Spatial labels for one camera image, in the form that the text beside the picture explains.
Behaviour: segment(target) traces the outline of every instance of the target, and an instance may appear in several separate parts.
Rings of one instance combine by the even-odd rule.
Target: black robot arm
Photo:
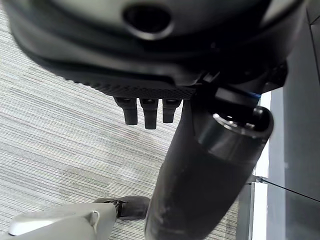
[[[150,203],[148,240],[202,240],[251,175],[274,126],[258,106],[288,73],[304,0],[2,0],[19,47],[112,96],[155,129],[183,110]]]

